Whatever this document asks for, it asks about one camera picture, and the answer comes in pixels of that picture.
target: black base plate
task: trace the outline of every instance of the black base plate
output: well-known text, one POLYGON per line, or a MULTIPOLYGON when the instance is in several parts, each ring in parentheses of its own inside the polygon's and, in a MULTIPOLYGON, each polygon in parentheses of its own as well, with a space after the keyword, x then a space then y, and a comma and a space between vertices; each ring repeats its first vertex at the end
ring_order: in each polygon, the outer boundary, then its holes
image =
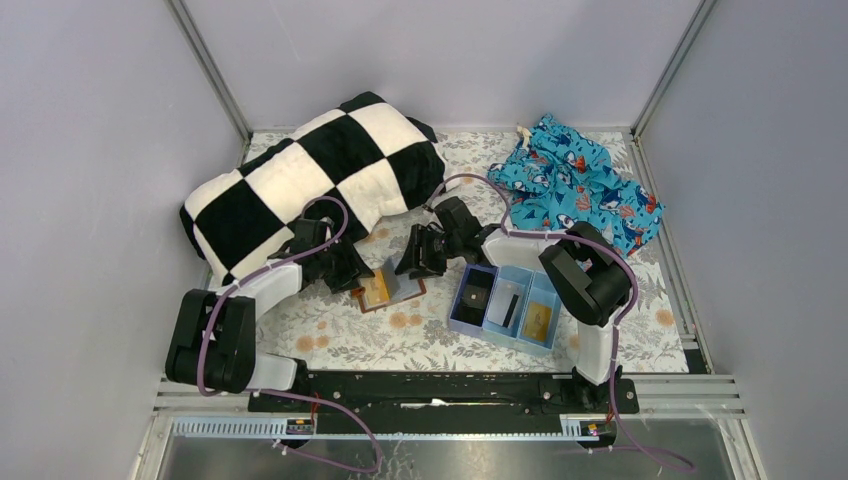
MULTIPOLYGON (((587 409, 570 394, 577 384, 571 374, 313 371, 308 376, 311 378, 297 393, 318 395, 356 411, 374 433, 559 433, 560 414, 606 415, 609 411, 605 401, 587 409), (545 392, 550 393, 547 400, 545 392), (433 399, 453 405, 408 408, 409 404, 430 404, 433 399)), ((616 385, 619 411, 638 413, 633 382, 620 379, 616 385), (633 394, 629 399, 628 392, 633 394)), ((310 409, 306 402, 264 394, 251 397, 248 404, 251 412, 308 414, 310 409)), ((338 410, 321 406, 318 413, 318 433, 361 433, 361 428, 338 410)))

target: checkered pillow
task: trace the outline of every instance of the checkered pillow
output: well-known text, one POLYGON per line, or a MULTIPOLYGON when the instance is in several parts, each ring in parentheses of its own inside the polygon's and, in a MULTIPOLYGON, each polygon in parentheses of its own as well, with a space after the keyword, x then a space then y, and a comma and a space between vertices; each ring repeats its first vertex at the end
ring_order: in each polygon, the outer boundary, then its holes
MULTIPOLYGON (((422 205, 446 176, 435 142, 429 126, 363 93, 201 185, 180 218, 198 255, 226 284, 261 267, 292 238, 286 225, 315 197, 344 203, 345 235, 353 242, 365 238, 383 215, 422 205)), ((331 202, 315 203, 305 216, 342 222, 331 202)))

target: blue fabric with cartoon print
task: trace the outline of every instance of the blue fabric with cartoon print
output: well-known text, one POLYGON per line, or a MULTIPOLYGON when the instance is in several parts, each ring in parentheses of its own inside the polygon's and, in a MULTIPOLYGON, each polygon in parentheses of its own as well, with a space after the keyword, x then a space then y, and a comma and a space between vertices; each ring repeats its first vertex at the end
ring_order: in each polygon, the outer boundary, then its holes
POLYGON ((659 231, 665 207, 638 182, 623 180, 609 152, 547 114, 519 141, 489 179, 513 193, 512 223, 522 230, 561 230, 587 221, 621 254, 632 254, 659 231))

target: gray wall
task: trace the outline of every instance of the gray wall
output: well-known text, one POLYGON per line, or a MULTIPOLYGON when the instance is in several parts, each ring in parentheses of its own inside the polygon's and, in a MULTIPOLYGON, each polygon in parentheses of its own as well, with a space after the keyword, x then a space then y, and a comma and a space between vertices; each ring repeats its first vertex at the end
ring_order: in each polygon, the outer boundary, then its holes
POLYGON ((256 129, 364 90, 440 127, 636 120, 697 0, 187 0, 256 129))
POLYGON ((0 4, 0 478, 125 478, 239 141, 163 1, 0 4))
POLYGON ((848 3, 719 2, 645 136, 772 479, 848 468, 848 3))

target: floral patterned mat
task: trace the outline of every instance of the floral patterned mat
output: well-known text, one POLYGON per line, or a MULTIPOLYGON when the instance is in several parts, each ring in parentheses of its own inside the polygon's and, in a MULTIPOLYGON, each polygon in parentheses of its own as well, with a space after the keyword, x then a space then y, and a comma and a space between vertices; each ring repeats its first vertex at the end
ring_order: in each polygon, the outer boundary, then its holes
MULTIPOLYGON (((613 164, 624 177, 633 177, 624 139, 619 132, 584 134, 609 149, 613 164)), ((282 133, 256 133, 248 159, 278 143, 282 133)), ((489 164, 503 161, 518 137, 515 133, 440 133, 441 151, 458 171, 484 173, 489 164)), ((489 187, 464 179, 452 194, 459 195, 481 223, 500 219, 503 204, 489 187)), ((435 220, 415 209, 383 218, 371 235, 356 244, 368 265, 381 265, 388 256, 401 255, 409 228, 435 220)), ((618 355, 627 372, 687 372, 683 346, 666 294, 655 244, 629 259, 641 296, 638 308, 621 327, 618 355)), ((464 269, 463 260, 448 262, 442 278, 425 280, 427 294, 383 310, 363 314, 349 294, 331 295, 321 284, 280 302, 259 319, 259 351, 305 359, 312 369, 349 370, 458 370, 458 371, 570 371, 569 354, 579 351, 577 321, 562 309, 553 353, 544 357, 498 347, 451 332, 447 318, 464 269)))

